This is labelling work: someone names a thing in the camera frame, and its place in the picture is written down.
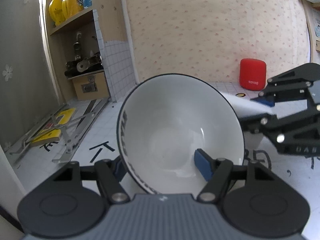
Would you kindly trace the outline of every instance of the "blue gripper pad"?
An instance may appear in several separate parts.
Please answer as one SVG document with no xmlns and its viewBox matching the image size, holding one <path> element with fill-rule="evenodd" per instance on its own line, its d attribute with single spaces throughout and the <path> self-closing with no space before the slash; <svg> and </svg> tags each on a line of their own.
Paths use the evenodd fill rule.
<svg viewBox="0 0 320 240">
<path fill-rule="evenodd" d="M 273 101 L 268 101 L 264 97 L 257 97 L 257 98 L 252 98 L 250 99 L 251 101 L 256 101 L 260 104 L 266 105 L 266 106 L 275 106 L 275 103 Z"/>
<path fill-rule="evenodd" d="M 213 175 L 210 162 L 201 154 L 201 149 L 195 150 L 195 165 L 206 181 L 209 181 Z"/>
</svg>

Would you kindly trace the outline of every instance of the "white bowl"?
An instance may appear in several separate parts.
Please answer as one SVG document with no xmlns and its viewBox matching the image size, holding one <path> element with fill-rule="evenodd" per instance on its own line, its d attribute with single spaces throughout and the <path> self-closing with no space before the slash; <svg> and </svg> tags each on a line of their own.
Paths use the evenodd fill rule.
<svg viewBox="0 0 320 240">
<path fill-rule="evenodd" d="M 182 74 L 152 77 L 127 96 L 117 140 L 127 171 L 152 194 L 198 195 L 206 181 L 194 164 L 197 148 L 234 164 L 244 158 L 244 136 L 231 105 L 209 84 Z"/>
</svg>

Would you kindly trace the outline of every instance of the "wooden shelf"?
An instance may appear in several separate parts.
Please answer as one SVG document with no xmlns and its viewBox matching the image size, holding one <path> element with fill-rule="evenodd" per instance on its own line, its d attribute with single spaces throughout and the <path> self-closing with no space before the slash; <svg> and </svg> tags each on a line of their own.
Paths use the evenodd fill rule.
<svg viewBox="0 0 320 240">
<path fill-rule="evenodd" d="M 82 75 L 78 75 L 78 76 L 75 76 L 75 77 L 71 77 L 71 78 L 68 78 L 68 80 L 71 80 L 71 79 L 74 79 L 76 77 L 83 77 L 83 76 L 89 76 L 89 75 L 93 75 L 93 74 L 97 74 L 97 73 L 100 73 L 100 72 L 104 72 L 103 69 L 99 69 L 99 70 L 96 70 L 96 71 L 92 71 L 92 72 L 89 72 L 89 73 L 85 73 L 85 74 L 82 74 Z"/>
<path fill-rule="evenodd" d="M 93 21 L 92 7 L 86 8 L 81 12 L 73 15 L 58 27 L 55 27 L 50 35 L 76 30 L 79 27 Z"/>
<path fill-rule="evenodd" d="M 320 10 L 320 3 L 317 2 L 317 3 L 311 3 L 312 7 L 316 10 Z"/>
</svg>

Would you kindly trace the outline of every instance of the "metal screw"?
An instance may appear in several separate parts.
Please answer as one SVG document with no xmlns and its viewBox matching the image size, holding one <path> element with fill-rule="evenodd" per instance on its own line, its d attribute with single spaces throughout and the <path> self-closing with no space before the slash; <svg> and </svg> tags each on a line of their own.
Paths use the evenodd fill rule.
<svg viewBox="0 0 320 240">
<path fill-rule="evenodd" d="M 211 192 L 205 192 L 200 194 L 200 199 L 204 202 L 211 202 L 216 198 L 216 195 Z"/>
<path fill-rule="evenodd" d="M 262 125 L 267 124 L 267 122 L 268 122 L 268 119 L 267 119 L 266 117 L 262 118 L 261 121 L 260 121 L 260 123 L 261 123 Z"/>
<path fill-rule="evenodd" d="M 111 198 L 115 201 L 115 202 L 123 202 L 126 201 L 128 199 L 127 195 L 124 193 L 114 193 Z"/>
<path fill-rule="evenodd" d="M 280 133 L 280 134 L 277 136 L 277 142 L 278 142 L 278 143 L 284 142 L 284 134 Z"/>
</svg>

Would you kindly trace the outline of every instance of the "wooden cabinet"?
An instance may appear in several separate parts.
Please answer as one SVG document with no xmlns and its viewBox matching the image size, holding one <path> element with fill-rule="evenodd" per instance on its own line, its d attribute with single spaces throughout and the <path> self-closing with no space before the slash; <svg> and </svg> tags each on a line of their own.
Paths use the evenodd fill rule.
<svg viewBox="0 0 320 240">
<path fill-rule="evenodd" d="M 109 97 L 103 72 L 92 72 L 72 78 L 78 100 L 94 100 Z"/>
<path fill-rule="evenodd" d="M 49 51 L 48 64 L 54 76 L 55 85 L 59 88 L 61 102 L 67 102 L 76 97 L 76 91 L 71 80 L 64 75 L 66 62 L 74 60 L 73 44 L 76 33 L 81 31 L 81 45 L 85 57 L 90 51 L 98 52 L 97 33 L 94 24 L 94 12 L 97 12 L 99 27 L 103 42 L 127 41 L 121 0 L 92 0 L 92 6 L 84 9 L 67 19 L 59 26 L 55 26 L 49 14 L 49 4 L 52 0 L 45 0 L 43 15 L 45 17 L 45 36 Z"/>
</svg>

